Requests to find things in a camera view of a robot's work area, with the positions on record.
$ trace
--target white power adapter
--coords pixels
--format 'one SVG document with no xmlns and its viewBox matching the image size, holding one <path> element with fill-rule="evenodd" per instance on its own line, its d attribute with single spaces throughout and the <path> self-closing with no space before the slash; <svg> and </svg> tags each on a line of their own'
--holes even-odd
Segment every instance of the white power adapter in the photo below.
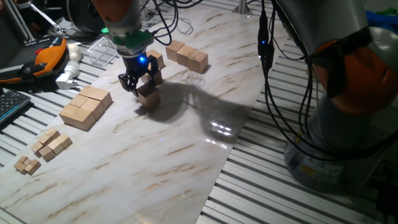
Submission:
<svg viewBox="0 0 398 224">
<path fill-rule="evenodd" d="M 62 73 L 55 81 L 57 83 L 57 86 L 62 90 L 75 88 L 77 86 L 77 83 L 73 81 L 73 78 L 77 76 L 79 67 L 79 63 L 77 62 L 68 62 L 67 66 L 63 70 L 64 73 Z"/>
</svg>

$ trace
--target black keyboard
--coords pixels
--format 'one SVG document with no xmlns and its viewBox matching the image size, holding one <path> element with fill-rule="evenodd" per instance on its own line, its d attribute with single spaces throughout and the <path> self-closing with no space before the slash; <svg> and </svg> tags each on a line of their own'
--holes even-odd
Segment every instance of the black keyboard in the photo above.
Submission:
<svg viewBox="0 0 398 224">
<path fill-rule="evenodd" d="M 13 90 L 0 95 L 0 124 L 30 102 L 30 97 Z"/>
</svg>

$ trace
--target marble-patterned mat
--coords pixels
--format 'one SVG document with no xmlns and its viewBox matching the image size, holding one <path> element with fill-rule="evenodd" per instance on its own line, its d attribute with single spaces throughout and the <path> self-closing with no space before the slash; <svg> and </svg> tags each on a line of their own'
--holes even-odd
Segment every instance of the marble-patterned mat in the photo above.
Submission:
<svg viewBox="0 0 398 224">
<path fill-rule="evenodd" d="M 117 61 L 94 82 L 114 103 L 86 133 L 58 117 L 74 144 L 32 176 L 0 170 L 0 207 L 27 223 L 194 223 L 264 84 L 258 17 L 206 6 L 181 11 L 194 27 L 174 39 L 209 54 L 204 75 L 165 58 L 161 104 L 125 92 Z M 276 27 L 280 44 L 286 39 Z M 149 47 L 165 56 L 164 46 Z M 35 158 L 29 147 L 15 157 Z"/>
</svg>

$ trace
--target transparent plastic container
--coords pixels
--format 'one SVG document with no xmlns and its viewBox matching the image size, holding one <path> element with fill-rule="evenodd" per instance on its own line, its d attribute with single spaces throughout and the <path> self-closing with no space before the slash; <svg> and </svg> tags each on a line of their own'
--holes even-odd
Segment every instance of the transparent plastic container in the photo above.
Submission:
<svg viewBox="0 0 398 224">
<path fill-rule="evenodd" d="M 118 54 L 112 41 L 105 37 L 97 41 L 87 52 L 91 63 L 101 67 L 107 65 Z"/>
</svg>

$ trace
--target stack of wooden blocks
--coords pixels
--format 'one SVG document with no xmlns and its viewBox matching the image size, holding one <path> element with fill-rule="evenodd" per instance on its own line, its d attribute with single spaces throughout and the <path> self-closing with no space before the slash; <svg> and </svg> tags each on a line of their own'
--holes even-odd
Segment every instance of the stack of wooden blocks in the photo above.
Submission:
<svg viewBox="0 0 398 224">
<path fill-rule="evenodd" d="M 165 67 L 163 61 L 163 55 L 156 50 L 147 51 L 147 56 L 154 56 L 157 59 L 157 66 L 159 71 L 155 76 L 155 86 L 160 85 L 163 82 L 161 69 Z M 145 74 L 141 77 L 141 81 L 144 83 L 141 87 L 137 89 L 138 91 L 138 102 L 140 102 L 146 108 L 150 108 L 160 103 L 160 95 L 156 87 L 149 83 L 149 74 Z"/>
<path fill-rule="evenodd" d="M 59 115 L 65 124 L 88 131 L 112 102 L 110 92 L 86 86 Z"/>
<path fill-rule="evenodd" d="M 28 173 L 29 175 L 32 175 L 34 172 L 36 172 L 40 166 L 41 163 L 37 159 L 32 161 L 26 156 L 21 156 L 18 162 L 14 165 L 14 167 L 21 172 L 21 174 Z"/>
<path fill-rule="evenodd" d="M 183 42 L 173 40 L 166 47 L 166 54 L 168 59 L 187 67 L 191 71 L 203 74 L 208 68 L 208 54 L 185 45 Z"/>
<path fill-rule="evenodd" d="M 37 142 L 30 147 L 37 157 L 42 157 L 48 162 L 72 144 L 66 134 L 60 134 L 55 128 L 49 129 Z"/>
</svg>

